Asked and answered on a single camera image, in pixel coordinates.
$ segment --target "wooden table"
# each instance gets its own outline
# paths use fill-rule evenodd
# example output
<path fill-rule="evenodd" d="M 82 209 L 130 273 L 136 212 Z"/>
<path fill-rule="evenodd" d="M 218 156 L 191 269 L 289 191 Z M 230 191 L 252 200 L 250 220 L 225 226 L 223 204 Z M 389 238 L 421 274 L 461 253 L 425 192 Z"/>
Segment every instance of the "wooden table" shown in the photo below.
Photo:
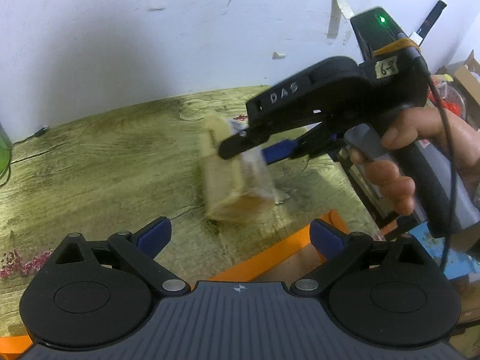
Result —
<path fill-rule="evenodd" d="M 263 251 L 330 209 L 351 230 L 376 232 L 345 174 L 327 156 L 270 166 L 285 201 L 260 220 L 230 225 L 205 218 L 201 118 L 211 111 L 245 114 L 245 102 L 263 89 L 138 104 L 52 128 L 16 146 L 11 179 L 0 189 L 0 253 L 16 249 L 29 260 L 70 232 L 106 239 L 165 215 L 173 237 L 157 261 L 194 282 Z M 0 336 L 25 332 L 18 302 L 30 279 L 0 279 Z"/>

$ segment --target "human hand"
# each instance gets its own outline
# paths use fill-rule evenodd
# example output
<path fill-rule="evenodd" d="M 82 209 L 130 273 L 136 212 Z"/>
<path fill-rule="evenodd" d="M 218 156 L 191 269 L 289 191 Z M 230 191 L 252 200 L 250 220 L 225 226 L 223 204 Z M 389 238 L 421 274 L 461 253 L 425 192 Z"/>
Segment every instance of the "human hand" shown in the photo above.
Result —
<path fill-rule="evenodd" d="M 480 133 L 450 111 L 445 112 L 452 131 L 457 170 L 467 192 L 473 197 L 480 183 Z M 410 108 L 402 111 L 383 135 L 382 145 L 388 150 L 395 150 L 424 138 L 448 153 L 438 109 Z M 380 193 L 393 202 L 398 214 L 410 215 L 413 212 L 415 183 L 410 177 L 400 176 L 395 163 L 387 160 L 366 163 L 363 154 L 353 148 L 350 149 L 350 158 L 355 164 L 365 164 L 366 178 L 380 187 Z"/>

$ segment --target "gray ribbed panel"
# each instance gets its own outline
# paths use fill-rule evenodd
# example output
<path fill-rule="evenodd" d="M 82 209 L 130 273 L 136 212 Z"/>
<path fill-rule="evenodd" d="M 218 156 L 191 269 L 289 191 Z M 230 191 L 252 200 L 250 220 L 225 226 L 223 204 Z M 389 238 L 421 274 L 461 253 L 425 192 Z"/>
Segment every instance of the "gray ribbed panel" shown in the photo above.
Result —
<path fill-rule="evenodd" d="M 33 346 L 24 360 L 459 360 L 447 344 L 414 351 L 369 346 L 330 321 L 314 299 L 280 283 L 200 282 L 191 294 L 162 300 L 136 333 L 89 352 Z"/>

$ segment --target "metal screw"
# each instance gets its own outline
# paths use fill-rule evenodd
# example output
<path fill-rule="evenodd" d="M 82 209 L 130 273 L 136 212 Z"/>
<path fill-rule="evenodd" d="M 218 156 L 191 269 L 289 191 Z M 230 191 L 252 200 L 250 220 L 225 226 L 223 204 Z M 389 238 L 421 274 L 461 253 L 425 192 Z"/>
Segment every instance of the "metal screw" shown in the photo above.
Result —
<path fill-rule="evenodd" d="M 318 288 L 318 281 L 313 279 L 300 279 L 295 282 L 295 287 L 302 291 L 313 291 Z"/>
<path fill-rule="evenodd" d="M 162 284 L 164 290 L 172 292 L 183 290 L 185 286 L 186 283 L 179 279 L 169 279 L 164 281 Z"/>

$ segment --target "sponge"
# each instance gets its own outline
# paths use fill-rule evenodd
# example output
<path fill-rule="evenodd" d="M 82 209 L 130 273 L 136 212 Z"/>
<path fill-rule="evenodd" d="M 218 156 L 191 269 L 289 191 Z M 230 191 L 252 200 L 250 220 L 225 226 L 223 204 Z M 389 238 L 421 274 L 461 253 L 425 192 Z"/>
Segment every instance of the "sponge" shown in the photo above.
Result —
<path fill-rule="evenodd" d="M 237 121 L 218 114 L 209 114 L 203 120 L 200 155 L 207 218 L 247 222 L 274 205 L 274 187 L 260 148 L 229 160 L 218 156 L 220 142 L 242 128 Z"/>

